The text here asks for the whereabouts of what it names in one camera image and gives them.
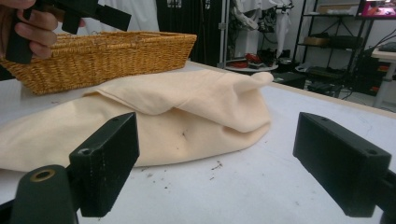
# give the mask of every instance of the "folded fabric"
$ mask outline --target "folded fabric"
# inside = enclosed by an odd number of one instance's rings
[[[106,121],[136,112],[140,157],[135,166],[198,160],[251,146],[270,127],[251,77],[212,70],[123,77],[76,100],[0,127],[0,168],[30,171],[67,166],[68,155]]]

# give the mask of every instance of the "black curtain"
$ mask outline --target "black curtain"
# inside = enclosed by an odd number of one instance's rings
[[[2,65],[0,65],[0,81],[12,79],[12,78],[15,78],[15,77],[12,76],[6,68],[4,68]]]
[[[197,35],[191,51],[191,60],[217,66],[220,53],[220,29],[222,0],[156,0],[157,17],[162,32]]]

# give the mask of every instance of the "white table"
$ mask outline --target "white table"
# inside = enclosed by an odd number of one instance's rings
[[[179,71],[201,67],[188,63]],[[37,97],[21,91],[16,80],[0,82],[0,124],[82,92]],[[262,94],[273,123],[254,146],[198,161],[136,167],[113,210],[103,218],[80,217],[80,223],[379,223],[378,208],[371,218],[344,215],[292,156],[295,130],[301,111],[318,114],[395,154],[396,115],[276,83],[263,88]],[[390,169],[396,170],[395,160]],[[21,176],[0,171],[0,203],[14,197]]]
[[[393,74],[396,71],[396,53],[375,49],[372,53],[372,57],[379,59],[380,62],[390,63],[388,72],[382,78],[381,86],[379,87],[379,91],[376,94],[375,101],[373,103],[373,107],[379,108],[384,100],[388,87],[393,80]]]

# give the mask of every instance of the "screw hole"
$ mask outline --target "screw hole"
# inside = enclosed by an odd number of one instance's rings
[[[83,149],[81,149],[78,153],[80,153],[80,154],[82,154],[82,155],[85,155],[85,156],[88,156],[88,155],[90,155],[91,154],[91,150],[89,149],[89,148],[83,148]]]
[[[30,180],[32,182],[41,182],[44,180],[48,180],[51,177],[53,177],[55,175],[55,171],[54,170],[42,170],[42,171],[38,171],[37,173],[35,173],[34,175],[32,175],[30,177]]]
[[[370,154],[370,155],[376,155],[377,152],[373,149],[366,149],[366,151]]]

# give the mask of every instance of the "dirt speck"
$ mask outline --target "dirt speck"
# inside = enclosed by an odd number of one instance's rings
[[[221,167],[222,167],[222,163],[221,163],[221,161],[218,161],[218,165],[213,167],[212,170],[216,170],[216,169],[219,169]]]
[[[188,131],[189,131],[189,130],[188,130],[188,129],[186,129],[186,130],[185,130],[185,131],[184,131],[184,132],[183,132],[181,135],[183,135],[183,137],[184,137],[184,138],[187,138],[187,136],[186,136],[186,135],[187,135],[187,132],[188,132]]]

